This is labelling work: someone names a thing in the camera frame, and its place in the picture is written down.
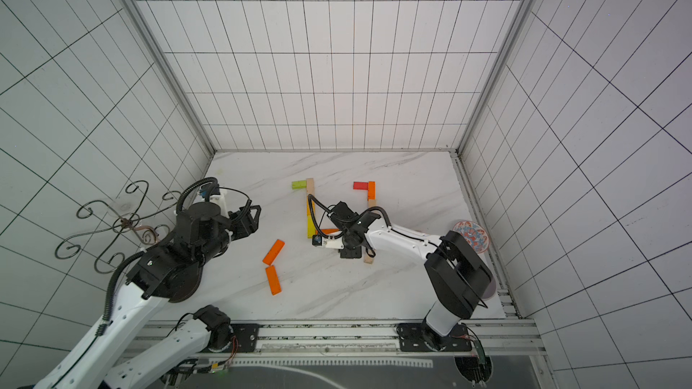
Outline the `lime green block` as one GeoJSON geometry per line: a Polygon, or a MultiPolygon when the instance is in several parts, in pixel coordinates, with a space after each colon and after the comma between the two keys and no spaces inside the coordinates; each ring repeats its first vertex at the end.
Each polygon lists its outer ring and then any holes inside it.
{"type": "Polygon", "coordinates": [[[294,181],[291,183],[291,188],[294,190],[306,189],[307,188],[307,181],[306,180],[294,181]]]}

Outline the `natural wood block top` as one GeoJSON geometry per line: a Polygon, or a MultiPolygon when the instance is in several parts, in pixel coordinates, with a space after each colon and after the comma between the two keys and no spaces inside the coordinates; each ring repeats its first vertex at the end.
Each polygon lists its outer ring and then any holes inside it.
{"type": "Polygon", "coordinates": [[[313,196],[315,194],[315,180],[313,180],[313,178],[308,178],[306,180],[306,194],[308,196],[313,196]]]}

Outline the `amber yellow block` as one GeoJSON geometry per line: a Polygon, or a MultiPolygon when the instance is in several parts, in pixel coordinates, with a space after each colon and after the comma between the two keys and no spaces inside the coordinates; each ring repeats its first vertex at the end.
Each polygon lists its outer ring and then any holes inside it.
{"type": "Polygon", "coordinates": [[[306,198],[306,214],[309,219],[312,219],[314,215],[314,205],[311,200],[311,194],[308,194],[306,198]]]}

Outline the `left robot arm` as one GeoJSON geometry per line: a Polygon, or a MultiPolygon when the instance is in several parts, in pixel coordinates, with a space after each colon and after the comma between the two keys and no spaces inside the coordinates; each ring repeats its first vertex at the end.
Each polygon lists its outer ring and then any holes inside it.
{"type": "Polygon", "coordinates": [[[205,264],[224,254],[231,241],[258,230],[261,207],[223,214],[215,203],[198,202],[177,213],[177,226],[167,237],[114,271],[101,320],[35,387],[145,388],[203,350],[236,353],[239,341],[230,317],[207,305],[156,345],[118,361],[160,308],[195,293],[205,264]]]}

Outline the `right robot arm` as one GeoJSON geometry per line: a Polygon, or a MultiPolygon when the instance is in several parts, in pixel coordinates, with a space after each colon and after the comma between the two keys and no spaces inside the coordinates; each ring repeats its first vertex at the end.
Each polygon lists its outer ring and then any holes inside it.
{"type": "Polygon", "coordinates": [[[382,250],[401,251],[423,262],[436,295],[421,323],[421,335],[432,351],[444,349],[459,322],[488,308],[484,293],[494,276],[484,259],[459,232],[430,235],[400,227],[385,215],[368,212],[347,220],[331,217],[346,250],[362,248],[371,258],[382,250]]]}

